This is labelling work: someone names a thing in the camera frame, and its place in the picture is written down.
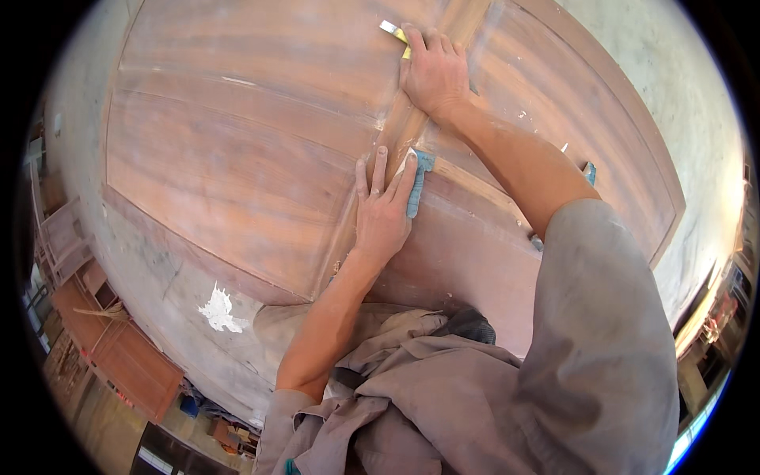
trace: hand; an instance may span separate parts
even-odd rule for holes
[[[385,164],[388,149],[379,147],[372,175],[372,190],[367,190],[367,164],[356,162],[356,194],[359,213],[356,219],[356,244],[353,247],[379,272],[401,250],[412,230],[407,217],[407,203],[414,186],[417,158],[410,154],[402,173],[397,174],[385,187]]]
[[[445,116],[451,106],[468,102],[470,82],[464,47],[451,44],[435,29],[423,35],[409,23],[401,29],[412,49],[412,59],[401,59],[399,85],[417,109],[433,120]]]

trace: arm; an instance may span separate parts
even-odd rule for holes
[[[678,429],[676,357],[633,235],[562,152],[467,101],[461,46],[402,29],[402,88],[470,146],[546,242],[512,414],[540,471],[662,473]]]
[[[417,108],[460,138],[515,200],[541,239],[552,215],[570,201],[601,199],[578,168],[549,142],[496,121],[467,96],[467,60],[459,44],[434,30],[402,30],[412,49],[402,59],[401,87]]]
[[[408,159],[411,163],[383,192],[387,159],[388,149],[380,147],[371,193],[367,189],[366,162],[356,162],[356,244],[306,314],[277,370],[275,389],[295,389],[317,402],[322,400],[330,370],[344,355],[359,305],[409,236],[412,220],[407,217],[407,202],[414,185],[416,157]]]

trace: forearm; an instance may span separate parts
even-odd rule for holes
[[[381,269],[362,250],[351,251],[285,352],[276,389],[297,389],[321,401],[329,372],[343,356],[359,306]]]
[[[466,101],[433,118],[472,149],[541,239],[552,215],[564,204],[601,199],[556,147],[512,124],[497,122]]]

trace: gray work clothes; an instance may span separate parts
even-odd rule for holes
[[[557,211],[545,244],[524,361],[427,336],[446,321],[438,313],[370,306],[366,317],[363,306],[362,341],[338,365],[369,378],[321,404],[275,391],[255,473],[285,473],[288,459],[304,475],[662,473],[678,428],[676,354],[647,260],[598,200]]]

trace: person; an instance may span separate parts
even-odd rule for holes
[[[461,45],[402,29],[412,56],[401,88],[483,161],[545,244],[533,341],[520,361],[445,331],[439,312],[362,304],[412,226],[416,161],[383,191],[380,147],[369,186],[356,163],[356,244],[332,282],[311,305],[254,320],[258,335],[261,322],[299,316],[255,473],[662,473],[679,419],[676,354],[632,234],[561,151],[468,102]],[[323,400],[335,366],[347,392]]]

